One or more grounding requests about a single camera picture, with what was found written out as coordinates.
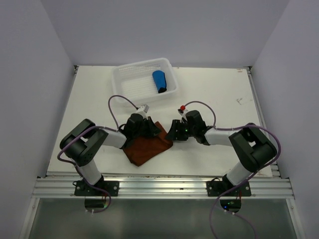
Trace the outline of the brown towel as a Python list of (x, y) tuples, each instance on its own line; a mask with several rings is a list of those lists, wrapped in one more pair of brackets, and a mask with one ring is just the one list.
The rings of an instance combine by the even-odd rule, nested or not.
[(173, 146), (171, 140), (165, 139), (167, 132), (162, 124), (156, 121), (155, 126), (161, 130), (158, 135), (151, 138), (139, 136), (130, 146), (123, 149), (124, 154), (133, 165), (139, 167)]

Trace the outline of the white plastic basket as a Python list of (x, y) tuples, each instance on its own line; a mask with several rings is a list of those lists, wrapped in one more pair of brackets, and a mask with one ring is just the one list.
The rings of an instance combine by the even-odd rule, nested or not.
[[(164, 93), (157, 92), (152, 77), (152, 73), (156, 70), (165, 73), (167, 90)], [(124, 96), (137, 105), (169, 98), (179, 90), (173, 67), (166, 58), (114, 67), (111, 82), (114, 95)]]

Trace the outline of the blue and grey towel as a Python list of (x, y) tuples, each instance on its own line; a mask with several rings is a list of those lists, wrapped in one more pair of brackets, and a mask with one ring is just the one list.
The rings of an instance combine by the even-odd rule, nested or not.
[(165, 73), (161, 70), (156, 70), (152, 73), (152, 77), (156, 85), (157, 92), (159, 94), (164, 93), (167, 90)]

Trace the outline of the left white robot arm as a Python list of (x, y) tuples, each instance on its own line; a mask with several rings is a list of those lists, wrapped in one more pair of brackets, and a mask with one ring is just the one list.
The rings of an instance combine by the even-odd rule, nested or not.
[(138, 113), (132, 114), (118, 130), (97, 126), (85, 119), (61, 140), (57, 159), (75, 167), (90, 194), (106, 195), (106, 183), (94, 161), (100, 147), (104, 145), (124, 149), (140, 136), (153, 138), (160, 133), (160, 127), (156, 126), (151, 117)]

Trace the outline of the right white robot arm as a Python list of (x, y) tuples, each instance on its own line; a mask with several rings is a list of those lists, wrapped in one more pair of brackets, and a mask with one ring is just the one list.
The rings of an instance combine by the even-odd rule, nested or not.
[(234, 149), (239, 162), (222, 177), (213, 179), (209, 191), (218, 195), (234, 195), (247, 179), (262, 169), (279, 154), (279, 147), (264, 135), (263, 128), (253, 123), (232, 129), (207, 125), (199, 111), (179, 110), (181, 119), (172, 121), (167, 140), (187, 141), (193, 137), (198, 143), (211, 146), (230, 146)]

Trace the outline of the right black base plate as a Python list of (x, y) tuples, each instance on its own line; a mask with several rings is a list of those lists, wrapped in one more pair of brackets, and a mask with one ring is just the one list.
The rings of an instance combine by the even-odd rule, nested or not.
[(240, 186), (234, 186), (230, 183), (230, 181), (223, 177), (220, 178), (213, 178), (210, 181), (206, 182), (206, 190), (208, 197), (218, 197), (224, 192), (236, 187), (236, 189), (232, 190), (231, 192), (225, 194), (226, 197), (250, 197), (252, 196), (250, 184), (247, 182)]

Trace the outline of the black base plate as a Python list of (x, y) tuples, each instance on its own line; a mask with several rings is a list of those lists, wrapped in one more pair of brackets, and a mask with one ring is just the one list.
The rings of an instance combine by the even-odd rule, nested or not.
[[(106, 195), (105, 193), (93, 189), (92, 187), (88, 186), (83, 180), (74, 181), (73, 186), (75, 186), (74, 195), (75, 196), (83, 196), (83, 197), (98, 197)], [(99, 181), (97, 182), (94, 187), (103, 189), (107, 191), (111, 196), (116, 197), (119, 191), (119, 181)]]
[(224, 192), (236, 187), (236, 189), (232, 190), (231, 192), (225, 194), (226, 197), (250, 197), (252, 196), (250, 184), (247, 182), (240, 186), (234, 186), (230, 183), (230, 181), (223, 177), (220, 178), (213, 178), (210, 181), (206, 182), (206, 190), (208, 197), (218, 197)]

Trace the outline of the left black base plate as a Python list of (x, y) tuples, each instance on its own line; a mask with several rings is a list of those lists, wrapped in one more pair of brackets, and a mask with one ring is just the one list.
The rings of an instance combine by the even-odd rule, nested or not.
[[(92, 187), (88, 186), (83, 180), (74, 181), (73, 186), (75, 186), (74, 195), (75, 196), (83, 196), (83, 197), (98, 197), (106, 195), (105, 193), (93, 189)], [(94, 187), (103, 189), (107, 191), (111, 196), (116, 197), (119, 191), (119, 181), (99, 181), (97, 182)]]

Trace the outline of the aluminium rail frame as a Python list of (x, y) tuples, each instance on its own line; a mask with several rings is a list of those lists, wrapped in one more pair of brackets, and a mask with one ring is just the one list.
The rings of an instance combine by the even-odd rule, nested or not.
[[(237, 229), (246, 228), (260, 239), (304, 239), (301, 219), (289, 179), (282, 179), (278, 165), (271, 165), (272, 177), (251, 180), (251, 197), (243, 197), (239, 214), (214, 208), (216, 216), (226, 216)], [(83, 197), (76, 197), (73, 172), (49, 172), (38, 178), (32, 192), (27, 215), (20, 233), (22, 239), (85, 239), (97, 235), (111, 223), (113, 238), (137, 229), (143, 233), (143, 222), (154, 222), (158, 237), (173, 235), (178, 228), (191, 229), (199, 239), (211, 238), (207, 213), (214, 203), (208, 197), (206, 182), (212, 176), (105, 174), (109, 181), (119, 181), (118, 196), (112, 198), (110, 210), (89, 215), (79, 206)]]

